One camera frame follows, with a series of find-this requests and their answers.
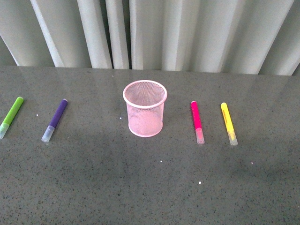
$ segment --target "gray countertop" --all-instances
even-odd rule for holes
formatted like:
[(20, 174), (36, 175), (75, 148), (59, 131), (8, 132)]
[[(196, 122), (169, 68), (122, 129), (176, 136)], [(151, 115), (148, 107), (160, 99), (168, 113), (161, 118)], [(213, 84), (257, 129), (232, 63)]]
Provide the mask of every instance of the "gray countertop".
[[(142, 79), (168, 91), (164, 127), (151, 138), (130, 132), (122, 97)], [(0, 67), (1, 122), (18, 96), (0, 140), (0, 224), (300, 224), (298, 76)]]

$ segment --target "mesh cup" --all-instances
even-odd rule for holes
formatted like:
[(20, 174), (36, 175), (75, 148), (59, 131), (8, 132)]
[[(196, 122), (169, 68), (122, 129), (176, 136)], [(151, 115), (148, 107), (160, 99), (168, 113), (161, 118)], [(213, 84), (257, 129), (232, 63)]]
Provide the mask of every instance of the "mesh cup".
[(124, 89), (123, 97), (130, 131), (140, 137), (157, 135), (163, 128), (165, 87), (155, 81), (135, 81)]

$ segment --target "white curtain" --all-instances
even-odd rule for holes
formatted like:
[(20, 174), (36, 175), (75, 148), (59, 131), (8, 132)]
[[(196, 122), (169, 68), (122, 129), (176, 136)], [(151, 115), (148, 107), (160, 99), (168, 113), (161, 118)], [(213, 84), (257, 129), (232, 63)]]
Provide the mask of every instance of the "white curtain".
[(0, 0), (0, 65), (300, 74), (300, 0)]

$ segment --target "purple marker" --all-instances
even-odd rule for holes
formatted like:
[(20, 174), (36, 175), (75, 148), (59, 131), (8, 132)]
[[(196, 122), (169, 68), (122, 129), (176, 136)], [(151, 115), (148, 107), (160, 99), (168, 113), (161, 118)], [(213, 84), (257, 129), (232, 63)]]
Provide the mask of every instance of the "purple marker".
[(63, 99), (60, 102), (60, 105), (58, 106), (51, 122), (49, 123), (49, 126), (47, 127), (47, 130), (45, 131), (43, 137), (42, 137), (42, 141), (43, 142), (49, 142), (50, 138), (58, 124), (58, 122), (60, 121), (60, 118), (62, 116), (62, 114), (65, 111), (65, 108), (67, 107), (68, 101), (66, 99)]

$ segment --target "pink marker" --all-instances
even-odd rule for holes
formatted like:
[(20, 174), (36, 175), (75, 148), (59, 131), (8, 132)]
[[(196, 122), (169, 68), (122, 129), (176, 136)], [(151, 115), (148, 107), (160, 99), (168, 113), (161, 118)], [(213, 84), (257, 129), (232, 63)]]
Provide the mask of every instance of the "pink marker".
[(197, 137), (197, 143), (204, 144), (201, 120), (200, 120), (198, 105), (197, 105), (196, 101), (192, 101), (191, 108), (192, 108), (192, 114), (193, 114), (193, 119), (194, 119), (194, 127), (195, 127), (195, 132), (196, 132), (196, 137)]

